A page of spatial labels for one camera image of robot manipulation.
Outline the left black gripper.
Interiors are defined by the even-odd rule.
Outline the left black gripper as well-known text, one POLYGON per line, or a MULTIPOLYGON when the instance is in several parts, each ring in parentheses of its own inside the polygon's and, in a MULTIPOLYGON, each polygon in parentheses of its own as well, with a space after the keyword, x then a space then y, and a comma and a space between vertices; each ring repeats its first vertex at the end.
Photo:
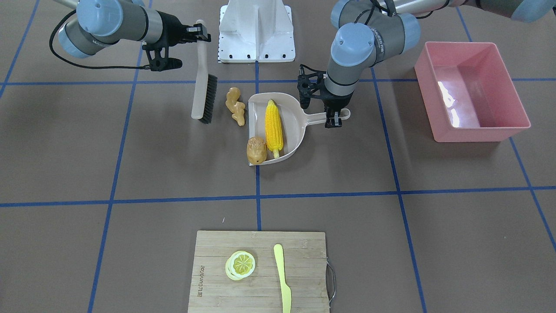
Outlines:
POLYGON ((342 127, 341 110, 347 107, 353 92, 345 95, 339 96, 332 92, 324 89, 324 111, 326 112, 326 128, 332 127, 342 127))

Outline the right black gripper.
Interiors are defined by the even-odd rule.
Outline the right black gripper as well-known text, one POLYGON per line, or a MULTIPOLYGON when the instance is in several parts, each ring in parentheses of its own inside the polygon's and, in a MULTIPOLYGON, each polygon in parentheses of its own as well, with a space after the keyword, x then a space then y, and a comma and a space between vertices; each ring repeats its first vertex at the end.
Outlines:
POLYGON ((176 16, 162 15, 162 26, 163 47, 191 42, 211 42, 211 35, 204 24, 194 24, 189 33, 189 26, 182 24, 176 16))

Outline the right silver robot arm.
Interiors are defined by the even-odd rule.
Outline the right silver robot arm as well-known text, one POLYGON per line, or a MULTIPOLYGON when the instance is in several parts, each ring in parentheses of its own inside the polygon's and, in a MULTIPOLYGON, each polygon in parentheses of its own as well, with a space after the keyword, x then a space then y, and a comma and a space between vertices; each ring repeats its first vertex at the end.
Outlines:
POLYGON ((148 8, 142 0, 68 0, 75 20, 62 22, 53 34, 63 50, 85 59, 121 40, 142 42, 150 50, 189 42, 211 42, 200 20, 182 24, 169 13, 148 8))

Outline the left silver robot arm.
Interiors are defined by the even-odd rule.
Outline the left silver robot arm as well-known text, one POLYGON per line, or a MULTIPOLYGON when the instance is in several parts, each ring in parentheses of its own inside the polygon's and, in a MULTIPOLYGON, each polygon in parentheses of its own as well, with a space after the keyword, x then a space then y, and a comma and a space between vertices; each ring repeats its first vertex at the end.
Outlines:
POLYGON ((401 55, 420 40, 419 20, 446 7, 472 6, 524 23, 540 19, 553 0, 340 0, 331 13, 337 29, 324 79, 325 127, 341 127, 364 69, 401 55))

